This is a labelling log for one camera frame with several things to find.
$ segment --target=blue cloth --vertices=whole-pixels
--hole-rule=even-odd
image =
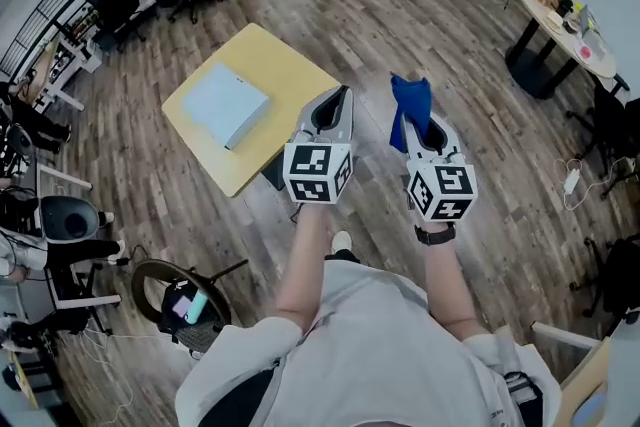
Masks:
[[[389,144],[402,153],[407,148],[402,137],[402,115],[405,114],[418,127],[424,140],[431,119],[431,84],[427,79],[419,82],[407,82],[397,75],[391,76],[391,90],[398,102],[398,110],[393,120]]]

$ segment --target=shoe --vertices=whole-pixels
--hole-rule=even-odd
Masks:
[[[107,258],[109,265],[117,265],[118,260],[120,260],[120,258],[124,258],[124,252],[127,249],[127,244],[124,240],[118,240],[117,243],[120,246],[120,251],[118,251],[115,255],[109,255],[109,257]]]
[[[346,249],[347,251],[351,251],[353,247],[351,243],[351,235],[349,235],[346,231],[339,231],[333,236],[333,240],[331,241],[331,253],[336,254],[341,249]]]
[[[106,226],[107,224],[111,224],[116,220],[116,216],[113,212],[102,212],[104,214],[104,224],[101,227]]]

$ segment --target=railing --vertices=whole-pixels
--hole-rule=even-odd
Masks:
[[[41,0],[9,45],[4,57],[0,61],[0,71],[6,73],[12,81],[15,80],[16,75],[27,59],[29,59],[42,38],[59,22],[58,19],[75,1],[76,0]]]

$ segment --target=watch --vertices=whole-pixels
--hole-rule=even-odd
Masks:
[[[456,227],[452,222],[447,223],[448,228],[445,231],[439,231],[438,233],[429,233],[422,228],[415,226],[416,237],[418,240],[427,246],[437,246],[449,242],[456,237]]]

